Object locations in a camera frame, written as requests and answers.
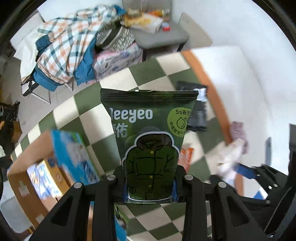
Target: plaid blanket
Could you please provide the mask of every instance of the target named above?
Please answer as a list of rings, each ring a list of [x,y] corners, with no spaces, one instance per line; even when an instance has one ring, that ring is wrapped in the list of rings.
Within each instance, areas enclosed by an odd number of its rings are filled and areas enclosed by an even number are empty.
[[[38,58],[38,68],[59,84],[70,81],[97,33],[121,17],[118,9],[98,5],[44,23],[38,32],[47,34],[49,46]]]

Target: snack package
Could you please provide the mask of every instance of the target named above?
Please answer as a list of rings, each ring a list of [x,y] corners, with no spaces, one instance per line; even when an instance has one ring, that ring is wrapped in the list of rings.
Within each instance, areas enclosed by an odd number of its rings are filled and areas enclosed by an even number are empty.
[[[61,197],[69,189],[55,159],[34,164],[27,169],[27,173],[40,199]]]
[[[177,82],[177,89],[183,90],[196,90],[198,97],[195,101],[192,113],[190,115],[187,130],[193,132],[207,131],[207,115],[206,115],[206,101],[207,101],[207,86],[195,83],[187,83],[184,81]]]
[[[142,16],[142,12],[140,11],[140,9],[128,9],[128,13],[127,13],[128,18],[139,18]]]
[[[124,17],[124,20],[120,22],[127,28],[140,29],[142,31],[154,34],[157,33],[163,23],[163,19],[153,16],[151,14],[142,13],[142,16],[138,18]]]
[[[180,151],[178,165],[183,166],[186,172],[189,171],[193,151],[194,151],[194,148],[192,147],[189,147],[186,149],[182,148]]]
[[[125,202],[172,202],[178,157],[197,95],[101,89],[126,172]]]
[[[163,18],[165,22],[169,22],[171,19],[170,9],[156,9],[148,12],[151,15]]]

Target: orange package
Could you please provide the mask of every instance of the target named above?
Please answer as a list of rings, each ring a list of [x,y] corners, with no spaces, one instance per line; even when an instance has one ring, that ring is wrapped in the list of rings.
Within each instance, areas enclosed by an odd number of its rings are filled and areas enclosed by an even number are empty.
[[[189,167],[190,167],[190,162],[191,162],[193,150],[194,150],[194,148],[189,147],[186,149],[182,148],[180,151],[178,165],[183,166],[186,172],[188,172]]]
[[[160,9],[153,10],[153,11],[150,11],[150,12],[148,12],[148,13],[149,13],[149,14],[152,14],[152,15],[154,15],[154,16],[160,17],[160,18],[162,18],[162,16],[163,16],[163,11],[160,10]]]

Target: black pouch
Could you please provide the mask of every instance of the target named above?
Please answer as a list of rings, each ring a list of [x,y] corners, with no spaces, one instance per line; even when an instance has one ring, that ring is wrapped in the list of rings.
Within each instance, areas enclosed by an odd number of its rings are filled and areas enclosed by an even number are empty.
[[[193,132],[206,132],[207,131],[207,86],[195,83],[187,83],[185,81],[177,82],[177,90],[198,90],[199,94],[194,103],[194,107],[187,122],[188,131]]]

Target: cartoon jacket illustration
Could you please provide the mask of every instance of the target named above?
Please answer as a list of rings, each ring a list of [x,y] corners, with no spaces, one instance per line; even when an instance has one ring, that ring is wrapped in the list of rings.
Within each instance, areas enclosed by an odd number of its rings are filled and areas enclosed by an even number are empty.
[[[125,160],[130,198],[152,201],[170,197],[178,156],[172,138],[164,132],[139,137]]]

